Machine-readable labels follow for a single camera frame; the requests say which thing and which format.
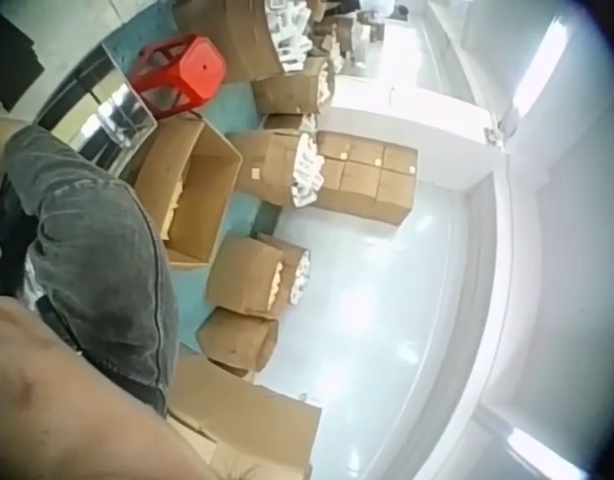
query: bare arm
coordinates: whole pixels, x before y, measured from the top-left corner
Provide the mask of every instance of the bare arm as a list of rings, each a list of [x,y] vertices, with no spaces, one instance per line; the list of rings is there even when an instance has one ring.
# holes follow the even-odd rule
[[[0,474],[217,480],[163,419],[8,298],[0,298]]]

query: cardboard box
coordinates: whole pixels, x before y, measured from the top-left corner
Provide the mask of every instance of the cardboard box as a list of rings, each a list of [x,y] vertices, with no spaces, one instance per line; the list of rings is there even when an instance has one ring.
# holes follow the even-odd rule
[[[330,95],[318,102],[319,77],[327,68]],[[277,75],[252,83],[254,100],[259,113],[321,113],[331,104],[336,88],[334,66],[324,57],[310,57],[302,72]]]
[[[308,134],[278,130],[251,131],[227,136],[243,154],[236,188],[281,207],[293,207],[296,152]]]
[[[198,433],[193,427],[171,415],[167,417],[167,423],[205,463],[212,467],[221,480],[240,480],[241,478],[243,480],[309,480],[311,478],[311,465],[307,466],[303,474],[294,469],[241,455],[227,446],[219,446]]]
[[[411,148],[385,145],[383,168],[394,172],[416,175],[418,152]]]
[[[320,22],[327,12],[327,0],[307,0],[307,6],[311,9],[311,20]]]
[[[331,132],[319,132],[318,145],[325,183],[314,206],[393,225],[409,215],[416,150]]]
[[[217,367],[220,367],[226,372],[230,373],[231,375],[234,375],[235,377],[244,380],[245,382],[254,383],[254,381],[256,380],[256,372],[245,370],[244,368],[236,368],[230,365],[225,365],[224,363],[220,363],[219,361],[213,360],[211,358],[209,359],[209,361]]]
[[[243,315],[275,319],[286,303],[276,295],[269,305],[272,282],[283,252],[253,238],[223,240],[207,279],[207,300]]]
[[[211,263],[241,163],[238,150],[204,120],[172,119],[158,126],[134,189],[161,231],[183,179],[165,242],[174,268]]]
[[[289,305],[291,289],[296,281],[298,267],[307,249],[299,247],[289,242],[285,242],[270,235],[259,234],[258,239],[283,252],[283,269],[280,272],[280,290],[278,291],[277,302],[280,305]]]
[[[196,331],[196,340],[210,360],[241,372],[260,372],[276,348],[278,321],[217,308]]]
[[[265,0],[178,0],[173,7],[182,34],[208,37],[227,64],[225,83],[250,82],[284,72],[265,12]]]
[[[265,119],[263,128],[265,130],[280,130],[289,134],[295,132],[306,132],[313,136],[318,130],[318,117],[311,114],[269,115]]]
[[[168,405],[172,417],[216,444],[208,463],[219,475],[305,480],[311,471],[319,408],[243,382],[200,355],[179,358]],[[209,454],[206,445],[202,451]]]

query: gray jeans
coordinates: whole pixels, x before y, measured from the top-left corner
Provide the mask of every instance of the gray jeans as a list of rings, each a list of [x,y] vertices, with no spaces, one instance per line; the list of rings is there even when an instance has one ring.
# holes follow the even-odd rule
[[[90,363],[163,414],[178,311],[165,248],[133,190],[37,126],[11,138],[3,162],[38,218],[28,258],[46,299]]]

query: stacked cardboard boxes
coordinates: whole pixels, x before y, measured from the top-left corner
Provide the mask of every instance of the stacked cardboard boxes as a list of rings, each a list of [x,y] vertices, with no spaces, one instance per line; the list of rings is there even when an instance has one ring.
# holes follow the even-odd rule
[[[414,206],[416,150],[319,132],[325,183],[314,206],[400,225]]]
[[[306,480],[321,410],[182,356],[169,423],[220,478]]]

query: fluorescent light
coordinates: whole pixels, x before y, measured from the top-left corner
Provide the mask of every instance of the fluorescent light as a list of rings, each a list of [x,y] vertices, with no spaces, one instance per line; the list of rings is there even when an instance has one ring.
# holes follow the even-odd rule
[[[507,439],[509,446],[530,465],[553,480],[584,480],[587,475],[518,428]]]
[[[560,20],[555,21],[549,26],[536,55],[516,89],[514,106],[521,117],[525,116],[545,88],[566,46],[567,27]]]

